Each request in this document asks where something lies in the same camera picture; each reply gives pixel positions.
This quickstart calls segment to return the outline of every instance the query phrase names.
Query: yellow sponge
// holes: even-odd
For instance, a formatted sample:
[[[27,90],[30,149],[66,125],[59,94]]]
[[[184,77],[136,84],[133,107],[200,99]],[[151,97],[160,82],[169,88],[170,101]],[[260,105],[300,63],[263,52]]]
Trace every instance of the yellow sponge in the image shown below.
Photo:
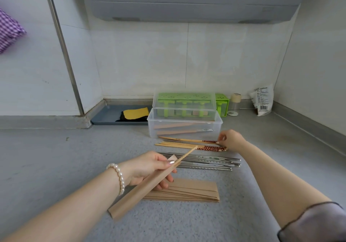
[[[144,116],[148,116],[149,110],[147,107],[145,107],[145,108],[141,108],[141,109],[125,110],[123,113],[124,113],[124,116],[126,119],[133,120],[133,119],[138,119],[138,118],[141,118]]]

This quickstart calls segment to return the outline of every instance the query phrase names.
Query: gray countertop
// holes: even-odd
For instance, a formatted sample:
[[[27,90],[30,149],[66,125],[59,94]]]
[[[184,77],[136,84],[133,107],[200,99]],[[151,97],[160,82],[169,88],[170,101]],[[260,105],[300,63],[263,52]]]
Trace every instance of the gray countertop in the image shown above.
[[[240,131],[277,162],[346,206],[346,157],[275,114],[257,117],[253,110],[241,110],[239,116],[223,121],[223,129]],[[148,150],[186,151],[154,146],[159,141],[149,138],[146,126],[0,130],[0,238],[111,162]],[[245,161],[231,172],[179,169],[176,176],[215,181],[220,203],[141,201],[119,222],[105,214],[85,241],[278,241],[279,226]]]

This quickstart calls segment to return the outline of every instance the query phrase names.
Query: purple checkered cloth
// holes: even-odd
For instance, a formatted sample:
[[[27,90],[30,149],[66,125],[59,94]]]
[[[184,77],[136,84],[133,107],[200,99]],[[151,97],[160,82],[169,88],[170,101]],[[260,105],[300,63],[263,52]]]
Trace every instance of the purple checkered cloth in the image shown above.
[[[0,54],[25,34],[24,28],[0,8]]]

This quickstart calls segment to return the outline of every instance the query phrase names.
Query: blue tray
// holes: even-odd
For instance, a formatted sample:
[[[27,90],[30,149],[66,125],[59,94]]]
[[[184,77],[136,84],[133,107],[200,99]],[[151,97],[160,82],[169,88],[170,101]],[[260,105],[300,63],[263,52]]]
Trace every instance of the blue tray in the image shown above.
[[[120,119],[121,112],[128,109],[140,109],[147,107],[149,112],[153,108],[151,105],[106,105],[100,112],[98,112],[91,122],[95,125],[114,125],[114,126],[147,126],[148,121],[145,122],[116,122]]]

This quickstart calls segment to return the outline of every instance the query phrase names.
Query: hand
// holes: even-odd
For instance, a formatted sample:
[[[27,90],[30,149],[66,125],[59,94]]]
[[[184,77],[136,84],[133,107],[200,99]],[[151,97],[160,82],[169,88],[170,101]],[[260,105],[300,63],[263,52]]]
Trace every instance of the hand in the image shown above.
[[[121,169],[124,168],[125,172],[128,172],[129,176],[127,183],[129,183],[130,186],[133,186],[138,185],[144,178],[155,170],[169,168],[172,166],[170,163],[171,161],[168,161],[166,157],[156,153],[155,151],[149,151],[131,160],[120,163],[119,167]],[[171,174],[169,174],[166,179],[169,182],[174,181]],[[164,180],[162,180],[154,189],[162,190],[163,188],[168,188],[168,184]]]
[[[231,151],[239,152],[241,145],[245,142],[246,140],[240,133],[234,130],[225,130],[219,134],[216,143],[227,147]]]

